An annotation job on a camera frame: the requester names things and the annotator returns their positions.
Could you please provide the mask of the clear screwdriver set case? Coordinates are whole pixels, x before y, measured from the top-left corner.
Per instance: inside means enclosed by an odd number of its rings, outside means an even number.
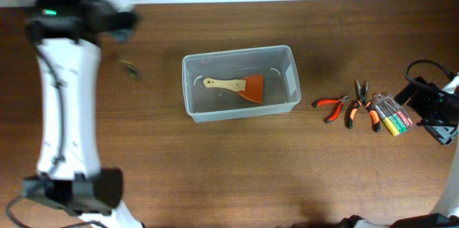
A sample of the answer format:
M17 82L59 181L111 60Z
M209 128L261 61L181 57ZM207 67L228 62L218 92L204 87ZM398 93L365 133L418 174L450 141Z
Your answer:
M393 96L374 94L372 104L383 124L393 136L402 135L414 128L414 122Z

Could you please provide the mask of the yellow black handled file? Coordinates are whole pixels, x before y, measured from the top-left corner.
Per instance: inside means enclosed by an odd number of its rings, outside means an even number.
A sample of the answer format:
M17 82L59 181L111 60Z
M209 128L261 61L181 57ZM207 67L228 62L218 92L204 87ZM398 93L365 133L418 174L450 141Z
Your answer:
M132 62L125 59L119 59L118 62L123 66L123 69L131 78L133 78L134 80L137 80L139 78L138 70Z

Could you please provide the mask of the orange scraper wooden handle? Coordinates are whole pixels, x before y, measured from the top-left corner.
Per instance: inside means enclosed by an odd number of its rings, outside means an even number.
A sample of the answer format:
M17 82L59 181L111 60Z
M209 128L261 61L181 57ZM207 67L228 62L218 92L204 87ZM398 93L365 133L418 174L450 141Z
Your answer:
M248 75L236 80L216 80L205 78L203 84L207 88L222 88L237 92L242 98L253 103L261 104L263 101L264 75Z

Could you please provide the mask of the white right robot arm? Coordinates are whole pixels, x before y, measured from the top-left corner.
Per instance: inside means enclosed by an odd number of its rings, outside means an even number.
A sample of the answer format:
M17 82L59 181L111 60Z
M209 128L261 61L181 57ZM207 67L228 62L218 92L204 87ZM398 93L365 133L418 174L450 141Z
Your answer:
M458 143L456 143L445 188L429 214L399 219L390 225L375 224L358 215L352 215L342 219L336 226L344 228L458 227Z

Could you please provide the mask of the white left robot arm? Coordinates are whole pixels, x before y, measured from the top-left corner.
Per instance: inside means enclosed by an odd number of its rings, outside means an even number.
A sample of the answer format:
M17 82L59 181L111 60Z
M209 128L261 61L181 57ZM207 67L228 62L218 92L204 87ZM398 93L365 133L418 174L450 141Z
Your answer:
M26 36L39 63L43 135L22 197L77 217L80 225L140 227L123 201L123 174L100 164L95 138L98 35L127 40L138 0L35 0Z

